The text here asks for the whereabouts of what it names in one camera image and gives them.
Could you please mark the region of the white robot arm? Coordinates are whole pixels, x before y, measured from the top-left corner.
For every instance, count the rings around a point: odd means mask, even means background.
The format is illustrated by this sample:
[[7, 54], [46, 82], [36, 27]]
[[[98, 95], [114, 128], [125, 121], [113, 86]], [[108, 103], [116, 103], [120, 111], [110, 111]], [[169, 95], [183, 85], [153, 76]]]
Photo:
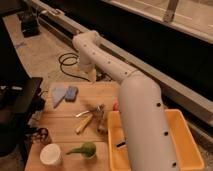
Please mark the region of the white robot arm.
[[180, 171], [159, 85], [100, 48], [96, 31], [76, 35], [73, 45], [86, 72], [99, 67], [119, 84], [119, 111], [132, 171]]

